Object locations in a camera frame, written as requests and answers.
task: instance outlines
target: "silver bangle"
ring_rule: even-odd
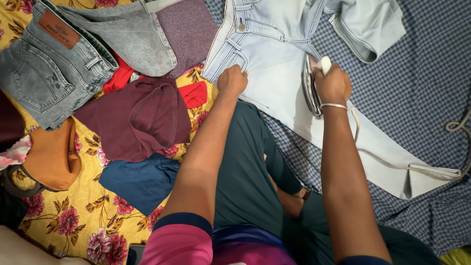
[[[321,109],[322,107],[324,106],[327,106],[327,107],[338,107],[338,108],[344,108],[345,110],[348,110],[348,108],[344,105],[341,105],[341,104],[333,104],[333,103],[324,103],[324,104],[321,104]]]

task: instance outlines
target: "blue checked fabric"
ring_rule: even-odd
[[[225,1],[205,1],[222,24]],[[373,64],[354,56],[328,23],[329,15],[321,17],[312,42],[350,75],[351,101],[383,132],[432,166],[463,169],[467,136],[444,126],[460,121],[471,105],[471,5],[467,0],[398,3],[407,34]],[[274,118],[264,118],[290,168],[307,187],[321,192],[322,151]],[[414,235],[437,256],[471,244],[469,178],[412,200],[371,183],[370,191],[380,224]]]

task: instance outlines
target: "navy cuff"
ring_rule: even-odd
[[[152,229],[152,231],[155,231],[161,228],[162,226],[168,224],[188,224],[202,229],[203,231],[208,233],[209,236],[212,235],[212,226],[208,222],[208,220],[206,220],[200,215],[193,213],[173,213],[166,215],[157,220],[157,222],[154,224],[154,228]]]
[[[391,265],[391,263],[378,257],[351,256],[341,260],[337,265]]]

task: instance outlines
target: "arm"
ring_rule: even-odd
[[[239,65],[234,65],[219,77],[218,97],[185,154],[161,218],[188,212],[200,215],[212,224],[216,182],[227,132],[237,98],[247,86],[247,74],[241,73]]]
[[[326,76],[315,69],[322,103],[342,104],[350,97],[348,75],[333,64]],[[373,256],[392,262],[373,212],[363,165],[350,130],[347,111],[324,107],[321,181],[334,260]]]

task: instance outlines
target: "purple cloth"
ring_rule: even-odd
[[[73,116],[100,136],[110,160],[140,162],[189,142],[190,117],[172,78],[137,79],[85,104]]]
[[[180,77],[190,67],[206,59],[218,26],[204,0],[183,0],[157,12],[160,26],[173,53],[177,67],[168,75]]]

